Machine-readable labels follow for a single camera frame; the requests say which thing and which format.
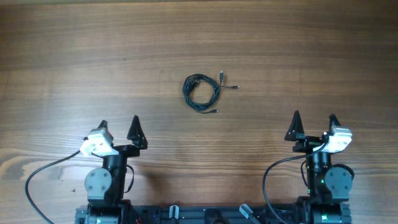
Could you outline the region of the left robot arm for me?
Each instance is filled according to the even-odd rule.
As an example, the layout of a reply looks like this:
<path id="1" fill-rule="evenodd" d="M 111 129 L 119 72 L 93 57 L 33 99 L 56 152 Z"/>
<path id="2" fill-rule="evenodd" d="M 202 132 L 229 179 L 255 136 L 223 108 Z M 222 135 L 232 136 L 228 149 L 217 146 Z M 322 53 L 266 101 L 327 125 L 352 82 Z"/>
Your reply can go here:
<path id="1" fill-rule="evenodd" d="M 115 146 L 105 120 L 85 138 L 80 151 L 86 156 L 100 157 L 103 163 L 102 167 L 91 170 L 85 178 L 88 205 L 76 209 L 75 223 L 142 222 L 131 201 L 123 198 L 134 183 L 131 181 L 129 187 L 124 188 L 127 170 L 132 169 L 127 159 L 140 156 L 140 151 L 147 149 L 148 145 L 138 116 L 133 117 L 127 139 L 130 144 Z"/>

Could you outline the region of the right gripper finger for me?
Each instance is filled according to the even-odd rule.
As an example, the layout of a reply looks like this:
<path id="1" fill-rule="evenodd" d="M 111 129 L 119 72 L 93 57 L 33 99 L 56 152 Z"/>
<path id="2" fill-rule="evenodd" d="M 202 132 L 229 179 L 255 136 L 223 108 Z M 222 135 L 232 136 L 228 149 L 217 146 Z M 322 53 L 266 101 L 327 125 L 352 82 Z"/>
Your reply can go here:
<path id="1" fill-rule="evenodd" d="M 301 116 L 298 110 L 294 112 L 290 127 L 284 137 L 285 141 L 301 141 L 305 139 Z"/>
<path id="2" fill-rule="evenodd" d="M 329 115 L 329 129 L 341 126 L 335 114 Z"/>

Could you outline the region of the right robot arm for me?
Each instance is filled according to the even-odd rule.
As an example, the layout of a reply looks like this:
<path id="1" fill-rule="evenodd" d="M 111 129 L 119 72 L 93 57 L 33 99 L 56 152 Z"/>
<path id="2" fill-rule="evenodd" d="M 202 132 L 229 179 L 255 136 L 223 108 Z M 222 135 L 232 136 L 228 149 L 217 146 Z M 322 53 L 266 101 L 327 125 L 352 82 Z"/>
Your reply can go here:
<path id="1" fill-rule="evenodd" d="M 333 164 L 331 156 L 344 149 L 352 141 L 352 132 L 340 124 L 334 114 L 329 116 L 329 130 L 320 137 L 307 136 L 300 113 L 294 112 L 286 141 L 295 142 L 294 152 L 305 155 L 308 196 L 300 196 L 294 203 L 295 223 L 351 223 L 349 192 L 354 172 L 344 164 Z"/>

